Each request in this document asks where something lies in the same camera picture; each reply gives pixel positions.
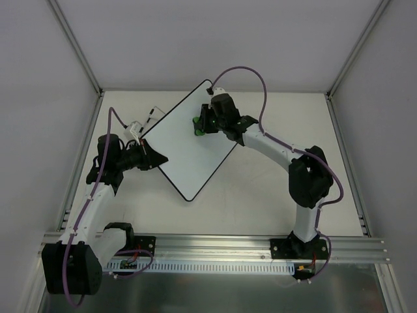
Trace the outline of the green whiteboard eraser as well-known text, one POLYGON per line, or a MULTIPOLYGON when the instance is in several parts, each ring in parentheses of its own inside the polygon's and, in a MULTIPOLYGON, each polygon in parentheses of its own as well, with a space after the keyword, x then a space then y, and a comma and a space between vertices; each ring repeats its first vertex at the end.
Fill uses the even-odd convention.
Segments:
POLYGON ((196 136, 204 136, 205 131, 204 131, 204 127, 203 127, 203 119, 201 117, 194 117, 192 119, 192 123, 193 123, 193 126, 194 126, 194 134, 196 136))

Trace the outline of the white whiteboard black frame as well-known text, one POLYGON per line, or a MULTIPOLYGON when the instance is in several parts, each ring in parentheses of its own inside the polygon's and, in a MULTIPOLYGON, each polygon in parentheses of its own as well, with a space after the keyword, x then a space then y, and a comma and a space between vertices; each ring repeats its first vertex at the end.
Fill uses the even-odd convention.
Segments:
POLYGON ((195 199, 237 145, 221 132, 203 136, 194 133, 192 120, 200 115, 201 106, 210 102, 207 89, 211 84, 203 80, 143 135, 150 147, 168 158, 159 169, 188 202, 195 199))

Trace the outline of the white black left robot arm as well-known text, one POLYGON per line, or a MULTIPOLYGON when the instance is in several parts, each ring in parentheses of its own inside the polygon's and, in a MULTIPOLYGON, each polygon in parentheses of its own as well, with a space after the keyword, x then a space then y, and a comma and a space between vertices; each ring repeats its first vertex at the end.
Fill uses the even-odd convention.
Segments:
POLYGON ((125 171, 147 171, 168 161, 146 140, 124 146, 116 134, 99 137, 97 151, 76 219, 56 243, 48 243, 42 250, 46 287, 51 294, 96 294, 108 261, 117 252, 128 255, 134 251, 136 240, 130 223, 110 222, 101 237, 96 237, 100 219, 117 195, 125 171))

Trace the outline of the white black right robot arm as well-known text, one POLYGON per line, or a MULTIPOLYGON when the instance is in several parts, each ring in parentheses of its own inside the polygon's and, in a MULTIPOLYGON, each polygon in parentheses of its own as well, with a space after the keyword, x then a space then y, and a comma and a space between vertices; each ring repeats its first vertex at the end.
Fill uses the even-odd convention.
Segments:
POLYGON ((228 140, 261 153, 287 172, 296 220, 278 251, 286 258, 307 258, 319 241, 319 207, 334 183, 323 150, 317 146, 301 150, 274 139, 262 131, 259 120, 241 115, 224 90, 215 92, 209 88, 207 93, 210 102, 202 104, 199 117, 193 119, 195 135, 222 132, 228 140))

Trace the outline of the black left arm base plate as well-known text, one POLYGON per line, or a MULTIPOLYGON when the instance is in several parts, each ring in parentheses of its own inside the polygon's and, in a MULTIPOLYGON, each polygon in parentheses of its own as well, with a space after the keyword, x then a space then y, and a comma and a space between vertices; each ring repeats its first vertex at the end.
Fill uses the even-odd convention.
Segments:
POLYGON ((154 255, 156 248, 156 237, 151 235, 135 235, 134 237, 134 248, 141 250, 138 252, 138 256, 146 257, 149 254, 154 255))

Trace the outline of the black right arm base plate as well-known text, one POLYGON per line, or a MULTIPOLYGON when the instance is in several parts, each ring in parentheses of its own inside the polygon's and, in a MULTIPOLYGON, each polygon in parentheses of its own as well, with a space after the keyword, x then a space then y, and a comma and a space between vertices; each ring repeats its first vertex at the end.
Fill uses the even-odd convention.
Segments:
POLYGON ((328 246, 325 239, 314 239, 303 243, 295 238, 273 238, 270 239, 270 253, 273 260, 326 260, 328 246))

